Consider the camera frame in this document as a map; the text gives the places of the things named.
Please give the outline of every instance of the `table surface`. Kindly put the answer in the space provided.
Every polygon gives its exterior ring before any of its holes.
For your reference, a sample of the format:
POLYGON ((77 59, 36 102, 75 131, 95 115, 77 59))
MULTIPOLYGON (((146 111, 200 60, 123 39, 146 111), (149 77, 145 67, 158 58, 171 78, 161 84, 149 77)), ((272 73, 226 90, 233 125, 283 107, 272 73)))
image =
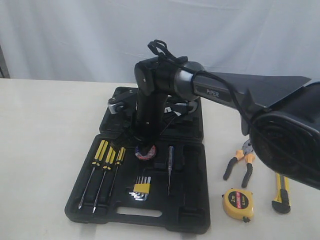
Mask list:
POLYGON ((239 164, 228 181, 222 175, 241 134, 234 109, 202 99, 211 227, 203 235, 110 222, 70 221, 64 207, 89 147, 99 134, 108 99, 118 86, 135 84, 0 79, 0 239, 140 240, 318 239, 320 192, 290 180, 291 212, 273 211, 275 173, 256 159, 248 190, 255 215, 250 223, 227 216, 221 195, 239 188, 246 172, 239 164))

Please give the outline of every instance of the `tape measure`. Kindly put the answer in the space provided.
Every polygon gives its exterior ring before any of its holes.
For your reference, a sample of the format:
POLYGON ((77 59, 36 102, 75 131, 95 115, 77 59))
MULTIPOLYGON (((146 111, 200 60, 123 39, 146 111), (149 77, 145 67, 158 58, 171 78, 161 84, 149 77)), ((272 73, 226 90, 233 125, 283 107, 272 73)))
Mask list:
POLYGON ((234 219, 250 222, 254 216, 253 193, 242 189, 229 189, 223 197, 223 209, 226 214, 234 219))

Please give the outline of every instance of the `pliers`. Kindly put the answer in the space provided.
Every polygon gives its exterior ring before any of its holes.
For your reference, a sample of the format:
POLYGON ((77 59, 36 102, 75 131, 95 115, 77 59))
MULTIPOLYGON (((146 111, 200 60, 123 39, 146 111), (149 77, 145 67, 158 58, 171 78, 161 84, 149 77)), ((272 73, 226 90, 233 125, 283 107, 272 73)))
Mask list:
POLYGON ((230 174, 234 165, 240 160, 244 159, 246 163, 246 173, 244 175, 241 187, 246 188, 253 172, 252 162, 256 158, 253 152, 254 152, 254 149, 252 148, 252 145, 249 139, 245 141, 245 143, 242 146, 242 149, 237 150, 235 152, 235 156, 229 161, 228 166, 226 167, 225 173, 223 175, 223 179, 227 180, 230 177, 230 174))

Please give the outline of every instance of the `black tool case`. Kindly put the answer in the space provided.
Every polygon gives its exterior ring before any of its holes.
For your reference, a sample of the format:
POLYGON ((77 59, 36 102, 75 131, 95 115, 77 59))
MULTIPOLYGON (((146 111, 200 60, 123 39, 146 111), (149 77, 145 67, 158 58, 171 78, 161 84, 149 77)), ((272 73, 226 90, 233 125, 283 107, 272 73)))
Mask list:
MULTIPOLYGON (((136 107, 137 88, 118 87, 113 97, 126 91, 132 94, 124 100, 125 108, 117 114, 111 114, 108 109, 105 112, 99 128, 100 134, 94 138, 85 158, 65 206, 65 214, 71 221, 77 223, 119 222, 164 227, 174 232, 205 233, 210 227, 210 206, 206 155, 202 144, 203 119, 200 99, 196 100, 196 110, 180 119, 177 118, 177 121, 172 121, 163 132, 155 143, 157 150, 153 159, 148 161, 137 159, 135 143, 130 140, 124 142, 122 147, 125 147, 126 152, 123 164, 118 168, 111 196, 109 197, 109 193, 116 172, 115 167, 106 173, 95 213, 92 213, 103 176, 103 171, 97 168, 88 184, 82 208, 78 209, 101 140, 112 142, 131 125, 136 107), (169 146, 174 146, 170 195, 167 193, 169 146), (151 177, 149 195, 145 201, 137 201, 129 194, 133 191, 138 176, 151 177), (156 210, 162 214, 160 216, 122 214, 117 212, 120 207, 156 210)), ((171 106, 178 112, 181 105, 178 103, 171 106)), ((173 112, 165 114, 164 125, 168 124, 168 119, 172 119, 170 114, 173 112)))

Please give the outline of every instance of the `white curtain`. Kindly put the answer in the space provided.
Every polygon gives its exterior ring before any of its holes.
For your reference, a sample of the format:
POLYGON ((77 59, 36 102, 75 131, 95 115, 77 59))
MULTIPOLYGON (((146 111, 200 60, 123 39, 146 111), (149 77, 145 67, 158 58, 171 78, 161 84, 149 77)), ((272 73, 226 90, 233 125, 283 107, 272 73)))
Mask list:
POLYGON ((319 0, 0 0, 12 78, 135 82, 167 42, 215 72, 320 77, 319 0))

